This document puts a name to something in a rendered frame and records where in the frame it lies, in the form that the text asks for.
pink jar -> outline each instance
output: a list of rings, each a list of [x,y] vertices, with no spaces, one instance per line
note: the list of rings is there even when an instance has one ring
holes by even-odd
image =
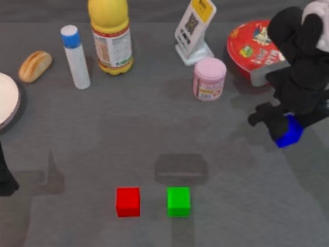
[[[225,64],[217,58],[204,58],[194,67],[193,92],[202,101],[217,100],[223,92]]]

table surface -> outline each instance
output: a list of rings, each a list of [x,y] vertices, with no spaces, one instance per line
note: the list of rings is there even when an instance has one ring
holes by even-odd
[[[8,34],[1,72],[18,81],[30,53],[54,57],[40,80],[23,85],[24,113],[0,135],[21,185],[0,198],[1,247],[329,246],[328,121],[286,150],[263,124],[248,126],[272,90],[247,86],[230,65],[225,43],[238,23],[207,33],[229,67],[215,102],[192,93],[193,67],[174,49],[177,23],[133,23],[135,64],[118,77],[101,72],[90,26],[77,24],[92,75],[85,91],[72,82],[63,25],[0,24]],[[185,177],[163,175],[186,164]],[[141,189],[140,218],[116,217],[115,190],[126,186]],[[167,186],[192,188],[191,218],[168,219]]]

bread roll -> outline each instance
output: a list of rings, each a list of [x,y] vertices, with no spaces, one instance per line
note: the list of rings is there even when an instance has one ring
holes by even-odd
[[[32,83],[37,80],[51,65],[52,57],[45,51],[36,51],[22,64],[19,78],[22,82]]]

jar label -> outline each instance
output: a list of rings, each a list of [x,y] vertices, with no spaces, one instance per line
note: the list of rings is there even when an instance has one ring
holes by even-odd
[[[200,100],[215,100],[218,99],[223,91],[224,79],[215,83],[207,83],[202,79],[196,78],[197,80],[197,92],[196,96]]]
[[[127,26],[118,33],[100,33],[93,30],[95,47],[99,61],[109,68],[121,68],[132,59],[132,41]]]

white stand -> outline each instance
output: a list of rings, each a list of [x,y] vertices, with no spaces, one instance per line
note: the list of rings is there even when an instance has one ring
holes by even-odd
[[[203,58],[213,58],[214,53],[211,51],[207,43],[205,42],[205,35],[203,34],[200,37],[200,40],[194,49],[194,51],[191,53],[191,55],[187,58],[184,54],[184,52],[181,50],[180,46],[177,44],[175,45],[176,51],[179,54],[180,58],[184,62],[186,66],[191,66],[196,64],[198,61],[200,61]]]

